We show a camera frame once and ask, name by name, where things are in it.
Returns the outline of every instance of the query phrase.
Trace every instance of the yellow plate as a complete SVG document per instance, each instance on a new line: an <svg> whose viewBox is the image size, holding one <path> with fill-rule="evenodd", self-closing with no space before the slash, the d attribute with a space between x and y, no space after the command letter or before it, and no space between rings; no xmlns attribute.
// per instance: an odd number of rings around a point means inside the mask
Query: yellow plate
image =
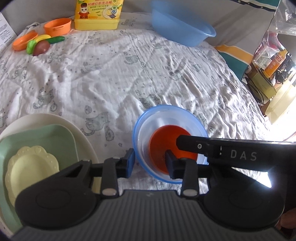
<svg viewBox="0 0 296 241"><path fill-rule="evenodd" d="M42 146L24 146L10 158L5 175L5 185L11 204L27 187L57 173L57 159Z"/></svg>

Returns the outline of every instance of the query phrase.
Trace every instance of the orange toy pot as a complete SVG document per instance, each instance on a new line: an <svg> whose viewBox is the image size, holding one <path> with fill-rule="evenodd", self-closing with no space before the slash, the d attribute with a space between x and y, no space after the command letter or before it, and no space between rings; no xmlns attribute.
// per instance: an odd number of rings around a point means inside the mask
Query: orange toy pot
<svg viewBox="0 0 296 241"><path fill-rule="evenodd" d="M65 35L71 30L71 19L59 18L50 21L44 25L44 30L51 37Z"/></svg>

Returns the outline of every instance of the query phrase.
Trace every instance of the cat pattern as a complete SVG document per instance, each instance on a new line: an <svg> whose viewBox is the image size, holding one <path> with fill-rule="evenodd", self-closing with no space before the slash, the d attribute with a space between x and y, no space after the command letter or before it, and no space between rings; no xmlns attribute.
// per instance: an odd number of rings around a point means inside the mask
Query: cat pattern
<svg viewBox="0 0 296 241"><path fill-rule="evenodd" d="M215 128L213 126L209 126L207 129L209 134L214 134Z"/></svg>
<svg viewBox="0 0 296 241"><path fill-rule="evenodd" d="M130 20L129 19L126 19L124 22L121 23L121 25L129 25L130 27L133 26L133 23L135 22L136 20L135 19L132 19L131 23L130 23Z"/></svg>
<svg viewBox="0 0 296 241"><path fill-rule="evenodd" d="M153 39L150 40L150 43L152 43L152 47L154 49L161 49L162 48L161 44L156 43L155 40L156 40L156 37L154 37Z"/></svg>
<svg viewBox="0 0 296 241"><path fill-rule="evenodd" d="M53 90L50 90L47 94L45 95L39 95L38 96L38 105L36 103L33 103L33 108L34 109L39 109L43 106L46 106L48 104L51 103L52 99L54 98L54 93L53 93ZM53 103L53 107L51 107L51 111L56 111L57 109L57 106L56 106L56 103Z"/></svg>
<svg viewBox="0 0 296 241"><path fill-rule="evenodd" d="M1 71L2 73L5 73L6 70L7 70L7 68L6 68L6 62L4 62L4 60L1 60L1 61L0 61L0 71Z"/></svg>
<svg viewBox="0 0 296 241"><path fill-rule="evenodd" d="M188 62L191 64L191 66L194 68L196 72L199 72L201 70L201 67L199 64L194 64L191 60L188 60Z"/></svg>
<svg viewBox="0 0 296 241"><path fill-rule="evenodd" d="M106 141L114 140L114 132L108 126L105 128L105 138L106 138Z"/></svg>
<svg viewBox="0 0 296 241"><path fill-rule="evenodd" d="M100 113L94 118L86 118L85 122L86 128L89 129L91 132L85 132L83 128L81 128L80 130L85 136L91 136L96 131L102 130L104 124L109 123L108 112Z"/></svg>
<svg viewBox="0 0 296 241"><path fill-rule="evenodd" d="M3 128L4 126L7 126L6 125L7 115L8 115L8 113L5 114L4 109L2 109L0 111L0 128Z"/></svg>
<svg viewBox="0 0 296 241"><path fill-rule="evenodd" d="M123 36L131 36L132 39L136 39L137 36L133 35L132 33L126 33L123 30L120 30L120 34L119 35L123 35Z"/></svg>
<svg viewBox="0 0 296 241"><path fill-rule="evenodd" d="M59 63L64 61L64 57L62 56L62 54L55 54L54 52L51 52L47 58L47 60L45 61L45 63L50 64L53 61L57 60Z"/></svg>
<svg viewBox="0 0 296 241"><path fill-rule="evenodd" d="M228 79L224 79L224 80L229 88L231 88L234 91L236 90L236 87L234 86L234 84L231 81L229 81Z"/></svg>
<svg viewBox="0 0 296 241"><path fill-rule="evenodd" d="M202 71L203 71L203 73L204 73L206 76L209 75L209 72L208 72L205 68L202 68Z"/></svg>
<svg viewBox="0 0 296 241"><path fill-rule="evenodd" d="M1 44L0 45L0 53L2 53L6 49L5 45Z"/></svg>
<svg viewBox="0 0 296 241"><path fill-rule="evenodd" d="M101 41L101 38L94 38L92 36L89 36L88 37L88 42L86 44L99 44L99 45L102 45L104 44L102 41Z"/></svg>
<svg viewBox="0 0 296 241"><path fill-rule="evenodd" d="M202 125L205 127L207 125L207 119L205 118L203 113L200 113L197 115L197 118L202 123Z"/></svg>
<svg viewBox="0 0 296 241"><path fill-rule="evenodd" d="M153 106L161 105L161 100L155 95L150 94L146 98L139 98L139 101L142 103L143 106L139 106L141 110L146 111Z"/></svg>
<svg viewBox="0 0 296 241"><path fill-rule="evenodd" d="M84 108L84 112L88 115L92 112L92 108L90 106L86 105Z"/></svg>
<svg viewBox="0 0 296 241"><path fill-rule="evenodd" d="M137 96L141 96L142 95L142 92L139 91L139 90L136 90L136 94L137 94Z"/></svg>
<svg viewBox="0 0 296 241"><path fill-rule="evenodd" d="M124 63L126 64L135 64L136 62L138 62L138 56L137 55L133 55L133 56L126 56L126 60L124 61Z"/></svg>
<svg viewBox="0 0 296 241"><path fill-rule="evenodd" d="M225 103L223 101L223 98L221 95L218 95L218 106L221 108L221 109L224 109L225 108Z"/></svg>
<svg viewBox="0 0 296 241"><path fill-rule="evenodd" d="M174 80L174 81L182 80L185 84L189 83L189 80L182 75L180 70L175 70L174 72L171 71L169 74L170 74L171 80Z"/></svg>
<svg viewBox="0 0 296 241"><path fill-rule="evenodd" d="M14 80L20 77L22 80L25 80L27 78L27 75L28 75L27 67L17 66L16 69L10 73L9 78L11 80Z"/></svg>
<svg viewBox="0 0 296 241"><path fill-rule="evenodd" d="M209 60L208 56L206 56L204 53L201 53L201 54L205 59Z"/></svg>
<svg viewBox="0 0 296 241"><path fill-rule="evenodd" d="M100 70L99 64L89 64L88 62L83 62L83 67L81 68L82 74L87 74L92 71Z"/></svg>

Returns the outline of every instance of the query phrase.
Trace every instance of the screw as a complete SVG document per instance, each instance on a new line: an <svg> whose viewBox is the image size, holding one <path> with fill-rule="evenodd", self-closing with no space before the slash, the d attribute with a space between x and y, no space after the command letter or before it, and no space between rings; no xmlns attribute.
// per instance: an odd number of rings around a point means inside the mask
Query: screw
<svg viewBox="0 0 296 241"><path fill-rule="evenodd" d="M104 196L115 196L117 193L117 191L114 189L114 188L105 188L103 191L102 191L102 194Z"/></svg>
<svg viewBox="0 0 296 241"><path fill-rule="evenodd" d="M183 195L187 197L195 197L197 196L197 191L194 189L186 189L183 191Z"/></svg>

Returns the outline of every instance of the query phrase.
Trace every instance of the plastic bag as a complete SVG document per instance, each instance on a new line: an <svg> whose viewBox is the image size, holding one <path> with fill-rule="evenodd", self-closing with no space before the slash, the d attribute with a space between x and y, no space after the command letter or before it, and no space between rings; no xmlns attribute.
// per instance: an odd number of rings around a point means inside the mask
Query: plastic bag
<svg viewBox="0 0 296 241"><path fill-rule="evenodd" d="M277 39L277 33L267 31L261 45L254 54L253 61L257 66L265 69L270 64L272 56L283 49L284 46Z"/></svg>
<svg viewBox="0 0 296 241"><path fill-rule="evenodd" d="M269 30L278 34L296 36L296 7L289 0L281 0Z"/></svg>

